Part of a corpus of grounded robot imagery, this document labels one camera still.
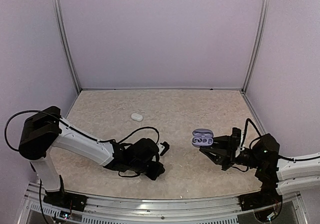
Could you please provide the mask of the blue-grey earbud charging case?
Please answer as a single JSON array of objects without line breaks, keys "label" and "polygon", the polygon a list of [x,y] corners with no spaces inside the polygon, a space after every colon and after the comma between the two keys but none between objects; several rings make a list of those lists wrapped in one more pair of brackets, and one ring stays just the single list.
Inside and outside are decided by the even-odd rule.
[{"label": "blue-grey earbud charging case", "polygon": [[201,146],[211,146],[214,142],[214,134],[209,129],[196,129],[192,132],[192,135],[192,145],[198,148]]}]

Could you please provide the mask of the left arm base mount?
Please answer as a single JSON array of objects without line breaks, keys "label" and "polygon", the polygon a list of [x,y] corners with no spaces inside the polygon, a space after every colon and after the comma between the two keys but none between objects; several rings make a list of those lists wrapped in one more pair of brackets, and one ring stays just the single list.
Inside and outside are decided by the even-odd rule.
[{"label": "left arm base mount", "polygon": [[59,175],[60,188],[57,191],[45,190],[44,202],[53,206],[84,212],[88,197],[82,194],[65,191],[64,182]]}]

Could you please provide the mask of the purple earbud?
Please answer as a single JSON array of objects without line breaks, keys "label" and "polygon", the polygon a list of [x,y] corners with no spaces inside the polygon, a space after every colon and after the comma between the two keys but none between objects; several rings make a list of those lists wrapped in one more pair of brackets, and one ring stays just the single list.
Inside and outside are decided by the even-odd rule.
[{"label": "purple earbud", "polygon": [[194,146],[208,146],[209,145],[209,143],[208,143],[209,140],[210,139],[207,139],[207,138],[196,138],[196,137],[194,137],[192,139],[192,144]]}]

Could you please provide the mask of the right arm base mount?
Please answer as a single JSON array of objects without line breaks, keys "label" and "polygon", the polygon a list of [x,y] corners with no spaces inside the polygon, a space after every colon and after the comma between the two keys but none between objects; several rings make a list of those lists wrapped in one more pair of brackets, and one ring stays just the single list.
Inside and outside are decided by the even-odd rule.
[{"label": "right arm base mount", "polygon": [[277,186],[278,181],[263,182],[259,191],[238,196],[241,210],[247,211],[282,202],[283,197],[278,194]]}]

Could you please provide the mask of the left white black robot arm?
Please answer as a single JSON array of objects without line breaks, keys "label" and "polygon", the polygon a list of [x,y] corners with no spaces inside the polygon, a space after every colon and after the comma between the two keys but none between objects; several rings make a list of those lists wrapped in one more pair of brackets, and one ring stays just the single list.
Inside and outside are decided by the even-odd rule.
[{"label": "left white black robot arm", "polygon": [[125,140],[101,140],[71,125],[60,111],[56,106],[33,111],[24,123],[18,147],[20,155],[31,162],[57,205],[67,205],[70,195],[63,190],[63,181],[51,159],[53,147],[83,156],[112,171],[133,171],[135,176],[143,174],[151,180],[164,173],[159,159],[170,148],[167,142],[150,138],[141,138],[134,144]]}]

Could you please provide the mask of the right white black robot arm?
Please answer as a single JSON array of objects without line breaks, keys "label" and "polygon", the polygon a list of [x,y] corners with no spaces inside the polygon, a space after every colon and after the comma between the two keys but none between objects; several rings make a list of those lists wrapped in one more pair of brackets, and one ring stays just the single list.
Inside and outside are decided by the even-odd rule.
[{"label": "right white black robot arm", "polygon": [[241,133],[234,127],[231,135],[215,137],[211,130],[196,129],[192,144],[223,171],[236,165],[255,169],[255,176],[262,183],[255,200],[261,206],[268,205],[276,193],[284,195],[319,187],[319,154],[280,156],[280,145],[270,134],[256,138],[253,147],[243,147]]}]

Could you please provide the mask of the white earbud charging case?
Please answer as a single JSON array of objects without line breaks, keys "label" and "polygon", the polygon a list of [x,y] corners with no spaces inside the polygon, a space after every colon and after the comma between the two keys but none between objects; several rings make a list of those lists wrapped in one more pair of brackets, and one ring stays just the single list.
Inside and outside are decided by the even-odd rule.
[{"label": "white earbud charging case", "polygon": [[134,121],[141,122],[143,120],[143,116],[138,114],[138,113],[133,113],[131,115],[131,119],[134,120]]}]

